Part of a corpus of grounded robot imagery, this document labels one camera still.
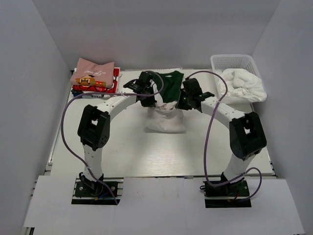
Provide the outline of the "white and green raglan t-shirt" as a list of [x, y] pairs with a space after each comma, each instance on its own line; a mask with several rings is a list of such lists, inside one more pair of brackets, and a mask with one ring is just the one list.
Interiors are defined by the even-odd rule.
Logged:
[[145, 127], [153, 132], [185, 132], [183, 111], [176, 108], [184, 74], [178, 70], [153, 74], [156, 104], [147, 109]]

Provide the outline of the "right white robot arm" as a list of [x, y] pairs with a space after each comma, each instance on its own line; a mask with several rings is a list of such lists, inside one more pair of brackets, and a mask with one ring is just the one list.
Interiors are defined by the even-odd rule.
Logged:
[[[221, 190], [226, 195], [233, 195], [239, 188], [238, 182], [250, 171], [248, 168], [253, 158], [266, 147], [267, 140], [259, 116], [255, 112], [244, 113], [222, 103], [210, 92], [203, 92], [195, 78], [183, 81], [180, 90], [178, 109], [198, 110], [202, 114], [211, 116], [209, 122], [204, 151], [203, 167], [208, 185]], [[229, 130], [229, 141], [232, 155], [227, 168], [221, 174], [220, 183], [212, 183], [208, 179], [206, 168], [206, 152], [209, 133], [217, 120]]]

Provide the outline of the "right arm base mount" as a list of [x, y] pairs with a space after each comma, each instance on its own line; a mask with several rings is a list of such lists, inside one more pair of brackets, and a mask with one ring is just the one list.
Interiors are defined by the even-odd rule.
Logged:
[[212, 187], [203, 181], [200, 190], [204, 193], [207, 209], [222, 208], [251, 208], [251, 200], [246, 180], [235, 183], [233, 186]]

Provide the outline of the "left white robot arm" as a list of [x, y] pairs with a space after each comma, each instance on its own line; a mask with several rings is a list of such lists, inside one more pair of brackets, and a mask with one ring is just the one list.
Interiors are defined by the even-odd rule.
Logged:
[[103, 191], [102, 149], [110, 137], [111, 121], [127, 107], [138, 101], [149, 107], [156, 103], [152, 87], [152, 72], [144, 71], [139, 78], [126, 83], [122, 92], [97, 106], [87, 105], [78, 127], [78, 136], [84, 149], [86, 166], [80, 180], [87, 184], [92, 195]]

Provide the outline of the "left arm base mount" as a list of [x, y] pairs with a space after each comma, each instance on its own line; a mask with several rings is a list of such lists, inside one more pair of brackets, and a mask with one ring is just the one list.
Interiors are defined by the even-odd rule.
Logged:
[[[105, 183], [110, 187], [118, 204], [123, 193], [124, 180], [107, 179]], [[75, 181], [71, 203], [73, 205], [117, 205], [104, 185], [100, 185], [100, 189], [94, 191], [78, 178]]]

